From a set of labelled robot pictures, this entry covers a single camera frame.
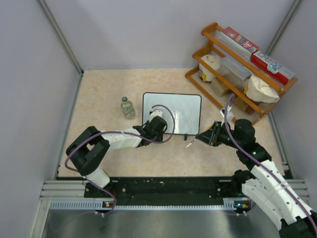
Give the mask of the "yellow capped white marker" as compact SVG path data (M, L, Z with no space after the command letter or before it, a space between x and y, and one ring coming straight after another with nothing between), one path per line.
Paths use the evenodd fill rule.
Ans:
M211 125L205 131L196 135L195 138L185 148L187 149L188 147L190 147L197 141L203 142L206 145L211 145L213 136L214 136L213 125Z

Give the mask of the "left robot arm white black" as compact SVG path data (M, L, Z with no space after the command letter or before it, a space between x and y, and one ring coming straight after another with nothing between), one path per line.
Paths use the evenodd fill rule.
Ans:
M100 196L108 196L112 192L110 178L101 167L107 151L126 148L143 147L154 142L162 142L167 122L155 116L144 125L133 126L124 131L111 131L101 134L94 126L86 128L66 149L66 155L79 174L95 184L95 191Z

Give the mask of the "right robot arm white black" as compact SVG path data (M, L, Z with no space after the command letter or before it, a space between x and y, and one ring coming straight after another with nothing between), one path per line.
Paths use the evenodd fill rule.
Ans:
M247 119L235 122L234 129L215 121L195 140L216 147L235 148L247 169L231 178L231 190L247 196L270 218L282 238L315 238L317 213L306 204L279 173L270 154L256 142L255 129Z

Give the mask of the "white whiteboard black frame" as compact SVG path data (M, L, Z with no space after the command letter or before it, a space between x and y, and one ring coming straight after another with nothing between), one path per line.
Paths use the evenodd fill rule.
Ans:
M142 123L149 120L154 105L159 105L157 109L163 110L162 118L167 122L166 134L197 135L200 132L200 95L146 92L143 94Z

